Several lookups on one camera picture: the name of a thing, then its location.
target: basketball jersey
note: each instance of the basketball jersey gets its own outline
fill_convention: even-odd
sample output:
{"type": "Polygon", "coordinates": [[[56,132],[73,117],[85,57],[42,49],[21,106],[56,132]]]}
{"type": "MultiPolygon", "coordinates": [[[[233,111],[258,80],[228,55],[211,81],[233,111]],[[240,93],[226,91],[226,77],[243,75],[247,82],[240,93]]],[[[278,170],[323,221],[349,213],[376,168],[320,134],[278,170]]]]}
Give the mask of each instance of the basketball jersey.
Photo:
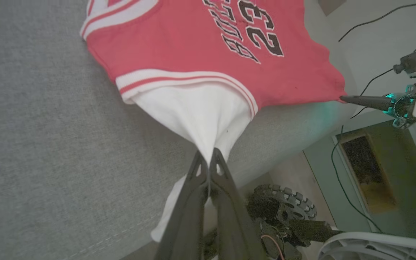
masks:
{"type": "Polygon", "coordinates": [[[345,81],[304,26],[303,0],[90,0],[81,36],[126,103],[165,86],[224,83],[253,117],[339,100],[345,81]]]}

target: white and red striped trim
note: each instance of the white and red striped trim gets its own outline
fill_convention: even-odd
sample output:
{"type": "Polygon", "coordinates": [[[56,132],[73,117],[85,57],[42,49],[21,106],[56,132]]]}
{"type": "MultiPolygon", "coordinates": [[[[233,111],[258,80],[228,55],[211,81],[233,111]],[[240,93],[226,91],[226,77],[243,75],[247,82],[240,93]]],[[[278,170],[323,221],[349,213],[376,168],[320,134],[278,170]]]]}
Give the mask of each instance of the white and red striped trim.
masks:
{"type": "Polygon", "coordinates": [[[248,102],[251,119],[258,112],[258,105],[250,91],[233,77],[212,71],[170,72],[159,69],[141,69],[117,77],[117,84],[123,101],[132,104],[132,97],[139,93],[158,87],[195,84],[206,81],[216,81],[236,89],[248,102]]]}
{"type": "Polygon", "coordinates": [[[81,27],[80,35],[86,40],[88,35],[100,28],[120,25],[134,20],[151,10],[159,0],[122,0],[108,6],[107,0],[90,0],[89,16],[81,27]]]}

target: white wall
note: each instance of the white wall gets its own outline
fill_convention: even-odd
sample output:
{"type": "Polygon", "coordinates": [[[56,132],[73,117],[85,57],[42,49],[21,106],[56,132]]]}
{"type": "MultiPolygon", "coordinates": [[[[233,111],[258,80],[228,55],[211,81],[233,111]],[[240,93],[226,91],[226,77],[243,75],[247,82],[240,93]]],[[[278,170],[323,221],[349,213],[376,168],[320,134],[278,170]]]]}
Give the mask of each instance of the white wall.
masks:
{"type": "MultiPolygon", "coordinates": [[[[378,18],[396,7],[416,0],[347,0],[327,18],[340,38],[359,23],[378,18]]],[[[341,47],[354,75],[358,93],[378,74],[399,64],[399,59],[416,48],[416,6],[395,11],[387,17],[351,31],[341,47]]],[[[393,71],[373,81],[364,95],[381,96],[403,92],[407,84],[416,83],[406,73],[393,71]]]]}

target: stitching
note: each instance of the stitching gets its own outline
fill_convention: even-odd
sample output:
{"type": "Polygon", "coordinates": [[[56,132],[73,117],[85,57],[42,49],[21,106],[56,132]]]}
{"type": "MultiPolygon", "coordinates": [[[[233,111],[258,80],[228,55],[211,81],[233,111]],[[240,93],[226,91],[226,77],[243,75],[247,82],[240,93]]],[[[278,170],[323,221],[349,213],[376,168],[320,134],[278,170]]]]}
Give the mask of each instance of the stitching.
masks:
{"type": "Polygon", "coordinates": [[[105,246],[105,247],[101,247],[101,248],[99,248],[98,250],[94,250],[93,252],[91,252],[91,253],[88,253],[88,254],[84,255],[84,257],[86,257],[86,256],[88,256],[88,255],[92,255],[92,254],[94,254],[94,253],[96,253],[96,252],[98,252],[98,251],[100,251],[100,250],[103,250],[104,248],[109,247],[109,246],[111,246],[112,244],[114,244],[114,243],[116,243],[116,242],[118,242],[118,241],[122,240],[122,238],[129,237],[130,235],[132,235],[132,234],[134,234],[134,233],[136,233],[136,232],[141,231],[141,230],[142,230],[142,229],[144,229],[146,226],[149,226],[149,225],[150,225],[150,221],[151,221],[152,219],[154,219],[156,216],[157,216],[157,215],[153,215],[153,216],[149,217],[148,219],[146,219],[146,220],[144,220],[144,221],[142,221],[142,222],[140,222],[140,223],[138,223],[138,224],[136,224],[136,225],[134,225],[134,226],[131,226],[129,229],[124,229],[124,230],[123,230],[123,231],[121,231],[120,233],[114,234],[114,235],[113,235],[113,237],[112,237],[112,236],[110,236],[110,237],[108,237],[108,238],[106,238],[106,239],[104,239],[104,240],[101,240],[100,242],[97,242],[96,244],[92,244],[91,246],[89,246],[89,247],[87,247],[87,248],[85,248],[85,249],[83,249],[83,250],[79,251],[78,253],[74,253],[73,255],[70,255],[69,257],[64,258],[64,259],[62,259],[62,260],[69,260],[69,259],[74,258],[75,256],[80,256],[80,255],[82,255],[83,253],[85,253],[86,251],[88,251],[88,250],[92,249],[93,247],[95,247],[95,246],[97,246],[97,245],[101,244],[102,242],[104,242],[104,241],[108,241],[108,240],[109,240],[109,239],[111,239],[111,238],[117,238],[117,236],[118,236],[118,235],[123,235],[124,233],[126,233],[126,232],[128,232],[128,231],[132,230],[133,228],[136,228],[136,227],[138,227],[138,226],[140,226],[140,225],[144,224],[144,225],[143,225],[140,229],[137,229],[137,230],[135,230],[134,232],[130,232],[130,233],[126,234],[126,235],[123,235],[121,238],[119,238],[119,239],[118,239],[118,240],[116,240],[116,241],[109,241],[109,242],[108,242],[109,244],[108,244],[107,246],[105,246]]]}

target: jersey number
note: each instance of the jersey number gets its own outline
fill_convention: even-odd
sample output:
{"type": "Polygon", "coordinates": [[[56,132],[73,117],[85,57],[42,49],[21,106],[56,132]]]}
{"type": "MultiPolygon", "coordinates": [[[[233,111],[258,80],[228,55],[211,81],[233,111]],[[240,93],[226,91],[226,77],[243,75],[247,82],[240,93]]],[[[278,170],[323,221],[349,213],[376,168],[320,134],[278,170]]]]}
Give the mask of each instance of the jersey number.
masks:
{"type": "MultiPolygon", "coordinates": [[[[262,10],[251,2],[246,2],[244,0],[238,1],[238,9],[248,23],[254,25],[255,18],[261,21],[265,18],[264,25],[266,26],[266,29],[274,31],[274,22],[266,10],[262,10]],[[248,10],[251,10],[253,16],[248,13],[248,10]]],[[[258,40],[263,42],[264,46],[266,46],[272,55],[283,56],[282,48],[280,47],[279,39],[276,34],[267,32],[266,37],[260,28],[256,28],[254,26],[247,26],[246,34],[248,35],[248,38],[250,38],[251,42],[259,49],[261,49],[261,44],[258,40]]]]}

